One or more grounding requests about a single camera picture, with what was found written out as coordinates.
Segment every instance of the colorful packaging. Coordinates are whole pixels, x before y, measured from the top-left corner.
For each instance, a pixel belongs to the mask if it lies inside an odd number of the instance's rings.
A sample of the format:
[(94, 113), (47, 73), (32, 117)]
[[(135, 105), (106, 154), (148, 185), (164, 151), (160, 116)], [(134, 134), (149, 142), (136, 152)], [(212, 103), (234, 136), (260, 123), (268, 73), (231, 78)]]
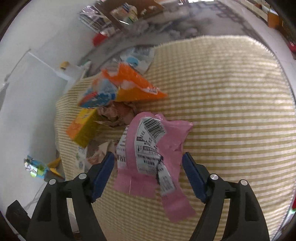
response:
[(91, 87), (78, 101), (83, 108), (106, 106), (111, 101), (131, 102), (166, 97), (143, 76), (130, 66), (120, 63), (117, 73), (109, 73), (106, 69), (94, 79)]
[(27, 171), (30, 172), (32, 177), (44, 178), (45, 174), (49, 171), (49, 168), (42, 162), (27, 156), (24, 159), (24, 166)]
[(98, 130), (100, 117), (96, 109), (82, 109), (66, 133), (72, 141), (86, 148)]
[(135, 70), (144, 74), (154, 58), (154, 48), (132, 47), (120, 54), (121, 60)]
[(192, 128), (187, 121), (167, 121), (150, 112), (138, 114), (125, 129), (117, 148), (118, 176), (114, 189), (130, 195), (160, 195), (167, 217), (178, 222), (195, 211), (179, 185), (183, 142)]

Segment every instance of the orange plastic bag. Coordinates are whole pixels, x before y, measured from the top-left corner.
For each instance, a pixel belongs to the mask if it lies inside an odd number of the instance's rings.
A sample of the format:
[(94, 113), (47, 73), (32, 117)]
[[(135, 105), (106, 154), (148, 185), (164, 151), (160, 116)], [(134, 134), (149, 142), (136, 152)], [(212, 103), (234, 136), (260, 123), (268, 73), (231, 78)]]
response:
[(110, 76), (107, 70), (102, 71), (103, 76), (118, 87), (115, 101), (130, 102), (136, 100), (160, 99), (167, 94), (159, 91), (142, 75), (130, 66), (120, 63), (118, 74)]

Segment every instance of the trash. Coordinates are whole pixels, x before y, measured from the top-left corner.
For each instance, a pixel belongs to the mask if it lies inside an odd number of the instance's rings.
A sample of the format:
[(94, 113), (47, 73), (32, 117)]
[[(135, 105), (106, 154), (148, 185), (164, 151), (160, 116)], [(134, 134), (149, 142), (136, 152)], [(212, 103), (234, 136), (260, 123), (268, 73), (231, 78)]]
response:
[(87, 159), (90, 165), (101, 163), (107, 152), (110, 151), (115, 154), (116, 143), (112, 140), (99, 145), (99, 149), (94, 153), (94, 155)]
[(170, 221), (194, 216), (195, 211), (178, 182), (183, 142), (191, 128), (190, 122), (167, 121), (161, 114), (138, 114), (116, 147), (118, 175), (114, 189), (155, 198), (155, 189), (160, 187)]
[(71, 123), (66, 133), (72, 141), (85, 148), (95, 137), (101, 120), (96, 109), (82, 109)]
[(167, 96), (124, 63), (119, 64), (116, 75), (111, 76), (106, 70), (103, 70), (102, 73), (110, 82), (119, 87), (115, 101), (130, 102), (160, 99)]
[(130, 66), (120, 63), (117, 73), (104, 69), (96, 76), (91, 86), (78, 99), (78, 106), (96, 108), (107, 106), (111, 101), (131, 102), (166, 96), (167, 94), (159, 91)]
[(108, 106), (97, 107), (98, 114), (105, 120), (99, 124), (117, 127), (129, 125), (136, 115), (136, 107), (132, 103), (111, 102)]
[(46, 178), (46, 176), (48, 176), (49, 173), (51, 173), (56, 176), (56, 178), (64, 180), (62, 174), (57, 171), (57, 167), (61, 161), (61, 158), (58, 158), (46, 165), (41, 161), (27, 156), (27, 158), (24, 159), (24, 166), (25, 169), (30, 172), (30, 175), (32, 177), (40, 177), (44, 179)]
[(119, 63), (121, 63), (120, 57), (112, 58), (100, 67), (100, 71), (106, 69), (108, 72), (117, 73), (119, 69)]
[(85, 170), (85, 162), (86, 162), (86, 155), (87, 155), (88, 147), (82, 148), (81, 146), (78, 147), (76, 157), (76, 167), (81, 171), (84, 172)]
[(144, 74), (153, 61), (154, 48), (133, 47), (121, 53), (120, 58), (123, 62), (132, 66), (135, 70)]

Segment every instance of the blue gripper pad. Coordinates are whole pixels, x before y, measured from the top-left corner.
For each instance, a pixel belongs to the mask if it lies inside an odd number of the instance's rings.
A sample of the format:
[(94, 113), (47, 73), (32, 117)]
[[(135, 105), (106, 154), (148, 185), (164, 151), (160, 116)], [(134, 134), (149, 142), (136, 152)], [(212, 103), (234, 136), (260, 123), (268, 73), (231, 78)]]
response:
[(98, 175), (93, 181), (93, 193), (92, 193), (92, 200), (95, 201), (99, 197), (101, 197), (105, 186), (107, 184), (107, 181), (109, 179), (109, 176), (111, 175), (111, 172), (114, 167), (114, 154), (111, 152), (108, 152), (105, 156), (104, 160), (102, 161), (101, 170), (99, 171)]
[(206, 167), (196, 164), (189, 152), (183, 155), (182, 165), (195, 196), (203, 203), (206, 203), (209, 197), (207, 194), (207, 179), (210, 175)]

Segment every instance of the beige striped mat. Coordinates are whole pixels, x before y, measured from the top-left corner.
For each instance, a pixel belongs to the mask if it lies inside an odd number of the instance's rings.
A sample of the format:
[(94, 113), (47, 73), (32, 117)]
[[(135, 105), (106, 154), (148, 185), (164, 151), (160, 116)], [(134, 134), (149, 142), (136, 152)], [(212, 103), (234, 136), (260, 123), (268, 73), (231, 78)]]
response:
[[(145, 77), (169, 97), (137, 103), (138, 109), (193, 122), (184, 152), (225, 180), (248, 180), (273, 237), (292, 201), (296, 178), (295, 103), (274, 55), (249, 37), (199, 37), (156, 47)], [(75, 163), (77, 145), (65, 130), (79, 112), (78, 93), (89, 83), (80, 80), (57, 103), (55, 124), (68, 180), (81, 171)], [(100, 140), (119, 140), (122, 132), (105, 128)], [(179, 223), (169, 222), (159, 193), (156, 199), (119, 193), (112, 189), (115, 178), (113, 170), (93, 205), (108, 240), (189, 240), (204, 205), (183, 169), (179, 182), (197, 215)], [(228, 206), (216, 240), (222, 237)]]

